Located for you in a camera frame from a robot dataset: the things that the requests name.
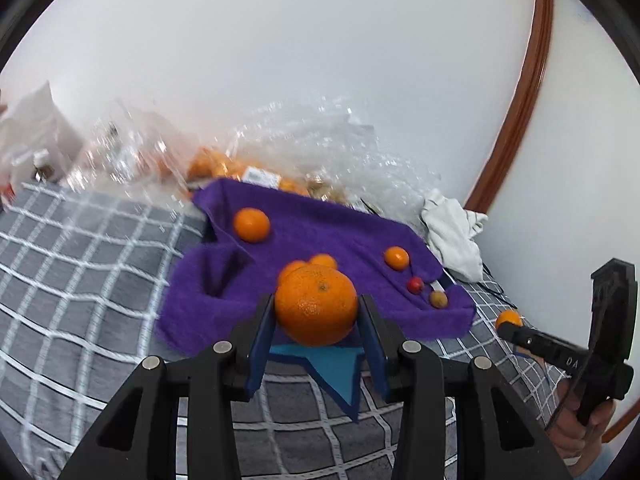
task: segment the gray plaid blanket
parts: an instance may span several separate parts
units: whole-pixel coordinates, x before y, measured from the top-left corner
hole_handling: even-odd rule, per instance
[[[0,431],[36,478],[57,477],[146,355],[182,357],[155,338],[154,321],[172,267],[203,229],[201,218],[57,186],[27,185],[0,214]],[[560,372],[545,374],[514,355],[493,327],[506,304],[478,286],[467,290],[478,306],[470,332],[427,346],[463,361],[488,356],[541,423],[548,420]],[[401,405],[382,401],[366,367],[360,389],[354,424],[302,368],[269,362],[254,399],[232,407],[243,477],[390,478]],[[186,480],[183,400],[177,476]],[[447,479],[456,477],[456,459],[449,399]]]

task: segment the white cloth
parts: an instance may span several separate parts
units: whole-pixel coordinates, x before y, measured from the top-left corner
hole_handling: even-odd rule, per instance
[[[487,215],[462,209],[460,202],[433,189],[420,216],[428,229],[427,246],[439,262],[468,282],[481,281],[482,258],[473,238],[482,232]]]

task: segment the metal screw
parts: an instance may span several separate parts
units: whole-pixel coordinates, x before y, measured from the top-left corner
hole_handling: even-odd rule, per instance
[[[233,347],[234,346],[229,341],[218,341],[215,345],[213,345],[213,351],[216,354],[226,354]]]
[[[417,354],[420,350],[422,350],[422,345],[417,341],[408,339],[407,341],[402,343],[402,350],[408,352],[409,354]]]
[[[491,362],[491,359],[484,357],[484,356],[478,356],[474,359],[474,364],[480,368],[481,370],[488,370],[489,368],[491,368],[494,364]]]
[[[142,360],[142,367],[145,370],[153,370],[154,368],[158,368],[160,365],[160,358],[155,355],[150,355],[149,357],[145,357]]]

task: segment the small brown fruit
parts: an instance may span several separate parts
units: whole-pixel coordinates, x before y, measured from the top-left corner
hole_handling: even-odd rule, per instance
[[[449,298],[447,298],[444,292],[434,290],[429,295],[429,303],[431,303],[431,306],[434,308],[447,308],[449,306]]]

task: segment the white paper bag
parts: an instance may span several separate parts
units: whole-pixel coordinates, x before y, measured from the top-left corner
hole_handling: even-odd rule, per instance
[[[71,168],[82,138],[68,124],[51,97],[49,82],[12,105],[0,120],[0,188],[18,191],[34,171],[33,153],[46,149],[61,178]]]

